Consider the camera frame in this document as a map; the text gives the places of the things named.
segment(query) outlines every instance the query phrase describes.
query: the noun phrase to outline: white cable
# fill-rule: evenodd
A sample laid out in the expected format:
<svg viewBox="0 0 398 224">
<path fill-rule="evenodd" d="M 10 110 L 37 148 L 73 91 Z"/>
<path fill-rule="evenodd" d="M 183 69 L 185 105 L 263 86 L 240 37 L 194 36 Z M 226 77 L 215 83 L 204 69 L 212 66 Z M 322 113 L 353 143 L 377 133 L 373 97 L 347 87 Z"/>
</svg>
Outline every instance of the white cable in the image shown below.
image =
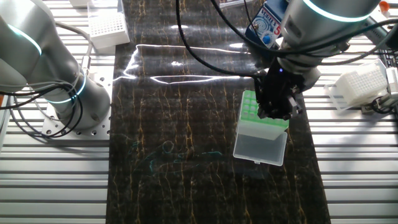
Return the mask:
<svg viewBox="0 0 398 224">
<path fill-rule="evenodd" d="M 76 77 L 76 79 L 75 79 L 75 81 L 73 82 L 73 84 L 70 84 L 70 83 L 65 82 L 65 83 L 67 83 L 68 85 L 71 85 L 71 86 L 72 86 L 72 88 L 71 88 L 67 93 L 70 93 L 72 90 L 74 90 L 75 93 L 77 93 L 76 86 L 77 86 L 78 80 L 79 80 L 79 76 Z M 51 119 L 51 120 L 53 120 L 53 121 L 64 121 L 64 120 L 66 120 L 66 119 L 56 119 L 56 118 L 52 118 L 51 116 L 49 116 L 46 112 L 44 112 L 44 111 L 41 109 L 41 107 L 39 106 L 39 104 L 38 104 L 38 102 L 37 102 L 36 100 L 34 100 L 34 103 L 35 103 L 37 109 L 39 109 L 39 111 L 40 111 L 46 118 Z M 72 108 L 74 108 L 74 107 L 76 106 L 76 104 L 77 104 L 77 100 L 75 100 L 75 101 L 73 102 Z"/>
</svg>

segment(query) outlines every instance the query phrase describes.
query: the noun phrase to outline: dark work surface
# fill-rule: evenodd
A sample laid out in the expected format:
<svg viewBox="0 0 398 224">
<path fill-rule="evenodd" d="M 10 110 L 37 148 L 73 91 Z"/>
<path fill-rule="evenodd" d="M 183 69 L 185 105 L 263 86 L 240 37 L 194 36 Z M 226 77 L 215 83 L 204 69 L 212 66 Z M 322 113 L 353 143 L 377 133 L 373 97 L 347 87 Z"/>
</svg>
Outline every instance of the dark work surface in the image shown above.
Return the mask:
<svg viewBox="0 0 398 224">
<path fill-rule="evenodd" d="M 282 167 L 235 159 L 253 81 L 196 62 L 181 47 L 173 1 L 124 1 L 124 10 L 131 43 L 116 51 L 107 223 L 330 223 L 307 115 L 290 121 Z M 244 31 L 244 8 L 225 12 Z M 209 1 L 183 1 L 182 21 L 206 61 L 259 69 Z"/>
</svg>

